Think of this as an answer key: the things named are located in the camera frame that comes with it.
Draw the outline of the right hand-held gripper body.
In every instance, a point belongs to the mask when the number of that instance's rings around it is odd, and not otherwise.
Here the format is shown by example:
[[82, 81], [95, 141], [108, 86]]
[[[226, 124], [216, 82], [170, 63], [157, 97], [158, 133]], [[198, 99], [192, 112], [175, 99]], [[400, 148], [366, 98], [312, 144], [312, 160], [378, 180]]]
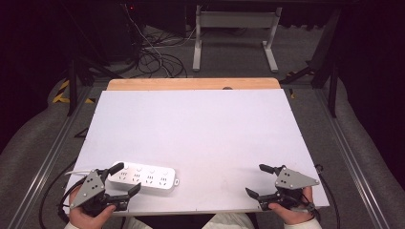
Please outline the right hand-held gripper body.
[[302, 201], [302, 190], [305, 187], [319, 185], [320, 181], [290, 170], [285, 165], [278, 168], [280, 168], [280, 174], [276, 175], [277, 178], [274, 181], [276, 192], [271, 195], [259, 196], [257, 199], [261, 209], [267, 211], [270, 203], [278, 203], [289, 210], [298, 208], [300, 205], [305, 205], [306, 209], [312, 210], [314, 208], [313, 203], [305, 204]]

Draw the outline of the black metal stand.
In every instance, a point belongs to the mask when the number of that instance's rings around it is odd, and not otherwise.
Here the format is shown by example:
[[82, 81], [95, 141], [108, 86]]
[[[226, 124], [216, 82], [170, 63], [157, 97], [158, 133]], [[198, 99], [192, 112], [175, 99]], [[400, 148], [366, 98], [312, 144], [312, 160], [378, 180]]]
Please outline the black metal stand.
[[308, 65], [297, 73], [288, 74], [285, 79], [280, 81], [282, 85], [287, 85], [310, 73], [313, 73], [313, 79], [310, 82], [313, 89], [321, 89], [329, 81], [328, 109], [332, 117], [336, 117], [338, 70], [331, 48], [335, 39], [335, 30], [338, 26], [340, 12], [340, 9], [332, 12]]
[[94, 83], [93, 74], [91, 69], [95, 69], [102, 76], [107, 76], [112, 79], [119, 79], [119, 75], [113, 73], [107, 68], [97, 64], [95, 61], [85, 57], [77, 56], [71, 60], [68, 68], [68, 79], [69, 79], [69, 93], [70, 93], [70, 107], [68, 111], [68, 116], [71, 116], [75, 109], [78, 107], [78, 94], [77, 94], [77, 80], [84, 86], [92, 86]]

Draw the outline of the yellow black hazard tape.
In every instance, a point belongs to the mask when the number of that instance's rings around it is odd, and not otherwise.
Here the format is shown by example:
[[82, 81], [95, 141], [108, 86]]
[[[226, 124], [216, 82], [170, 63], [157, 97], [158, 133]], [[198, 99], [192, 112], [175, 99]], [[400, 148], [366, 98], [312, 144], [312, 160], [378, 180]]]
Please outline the yellow black hazard tape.
[[65, 79], [64, 82], [59, 87], [58, 92], [56, 93], [55, 97], [53, 98], [53, 103], [69, 103], [70, 102], [70, 99], [68, 97], [64, 96], [64, 93], [66, 92], [69, 84], [70, 84], [70, 80]]

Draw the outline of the aluminium floor rail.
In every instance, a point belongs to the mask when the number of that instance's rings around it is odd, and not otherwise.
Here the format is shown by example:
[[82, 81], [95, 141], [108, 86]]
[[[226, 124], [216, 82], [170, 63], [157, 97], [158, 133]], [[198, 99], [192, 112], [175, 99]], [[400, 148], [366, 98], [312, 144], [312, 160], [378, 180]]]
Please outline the aluminium floor rail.
[[361, 197], [368, 211], [374, 228], [391, 229], [379, 204], [377, 203], [369, 182], [367, 181], [363, 171], [361, 170], [357, 160], [354, 157], [352, 148], [350, 147], [349, 142], [346, 139], [337, 118], [331, 115], [326, 96], [321, 90], [318, 89], [315, 89], [314, 93], [317, 97], [317, 100], [320, 102], [323, 111], [326, 114], [329, 124], [331, 125], [332, 132], [337, 139], [337, 145], [340, 149], [340, 154], [346, 163], [346, 167], [348, 168], [354, 185], [359, 193], [359, 196]]
[[65, 144], [66, 138], [75, 123], [76, 117], [85, 103], [85, 100], [89, 93], [91, 92], [91, 87], [83, 87], [79, 93], [76, 100], [75, 107], [64, 119], [63, 125], [56, 135], [53, 145], [49, 152], [46, 154], [41, 166], [34, 174], [32, 183], [24, 196], [22, 202], [20, 203], [18, 209], [16, 210], [11, 222], [7, 226], [7, 229], [22, 229], [24, 223], [26, 222], [30, 211], [32, 210], [35, 202], [37, 201], [40, 193], [42, 192], [49, 175], [61, 154], [62, 148]]

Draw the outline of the person's left hand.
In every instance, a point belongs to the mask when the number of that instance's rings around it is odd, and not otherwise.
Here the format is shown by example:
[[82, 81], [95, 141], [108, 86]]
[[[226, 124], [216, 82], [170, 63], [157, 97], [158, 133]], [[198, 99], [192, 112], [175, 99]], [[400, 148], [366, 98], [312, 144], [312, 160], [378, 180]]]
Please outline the person's left hand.
[[116, 206], [110, 205], [96, 217], [91, 217], [81, 207], [76, 207], [70, 211], [69, 222], [79, 229], [102, 229], [115, 210]]

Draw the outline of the white metal desk frame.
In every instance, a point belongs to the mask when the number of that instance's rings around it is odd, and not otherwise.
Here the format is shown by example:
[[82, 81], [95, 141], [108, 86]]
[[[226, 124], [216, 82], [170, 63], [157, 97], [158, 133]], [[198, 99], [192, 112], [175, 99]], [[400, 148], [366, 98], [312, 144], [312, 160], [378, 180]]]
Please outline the white metal desk frame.
[[247, 28], [247, 29], [270, 29], [268, 39], [262, 42], [267, 63], [273, 73], [279, 71], [272, 43], [282, 15], [282, 8], [271, 12], [247, 12], [247, 11], [207, 11], [202, 6], [196, 7], [196, 38], [194, 45], [194, 57], [192, 69], [198, 72], [201, 69], [202, 39], [201, 28]]

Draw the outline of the dark computer tower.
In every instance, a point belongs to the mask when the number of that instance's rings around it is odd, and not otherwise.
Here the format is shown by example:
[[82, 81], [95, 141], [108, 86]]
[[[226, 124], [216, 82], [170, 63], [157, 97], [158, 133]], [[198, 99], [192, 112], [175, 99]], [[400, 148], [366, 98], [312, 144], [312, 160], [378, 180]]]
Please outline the dark computer tower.
[[140, 35], [126, 7], [101, 2], [93, 7], [96, 30], [106, 59], [109, 62], [138, 61]]

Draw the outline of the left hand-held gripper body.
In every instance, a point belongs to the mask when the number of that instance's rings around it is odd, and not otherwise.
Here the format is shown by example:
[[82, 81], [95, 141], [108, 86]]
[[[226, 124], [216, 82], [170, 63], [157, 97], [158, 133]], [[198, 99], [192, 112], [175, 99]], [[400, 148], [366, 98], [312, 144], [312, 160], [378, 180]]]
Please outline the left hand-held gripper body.
[[116, 211], [125, 211], [130, 199], [128, 195], [110, 196], [106, 193], [105, 181], [113, 174], [110, 170], [91, 171], [70, 203], [70, 209], [81, 208], [86, 215], [92, 217], [99, 215], [108, 206], [115, 206]]

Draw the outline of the person's right hand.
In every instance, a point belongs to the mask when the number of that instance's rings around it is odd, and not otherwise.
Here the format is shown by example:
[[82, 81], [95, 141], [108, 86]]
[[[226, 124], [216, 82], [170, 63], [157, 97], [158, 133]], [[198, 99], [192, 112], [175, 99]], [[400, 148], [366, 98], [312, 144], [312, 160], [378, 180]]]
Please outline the person's right hand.
[[[302, 190], [302, 201], [307, 204], [313, 202], [312, 197], [312, 188], [305, 187]], [[284, 208], [278, 203], [270, 203], [268, 208], [272, 210], [276, 215], [278, 215], [286, 225], [295, 225], [310, 221], [314, 218], [314, 215], [311, 212], [297, 212], [291, 211], [289, 209]]]

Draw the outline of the white power strip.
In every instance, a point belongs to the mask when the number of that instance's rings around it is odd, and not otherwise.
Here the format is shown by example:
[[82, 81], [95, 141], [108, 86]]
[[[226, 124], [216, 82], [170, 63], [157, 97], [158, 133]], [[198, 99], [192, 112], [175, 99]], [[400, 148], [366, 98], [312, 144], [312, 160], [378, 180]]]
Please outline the white power strip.
[[133, 187], [141, 184], [142, 188], [169, 191], [178, 186], [176, 171], [173, 168], [147, 164], [123, 162], [123, 168], [108, 180], [114, 185]]

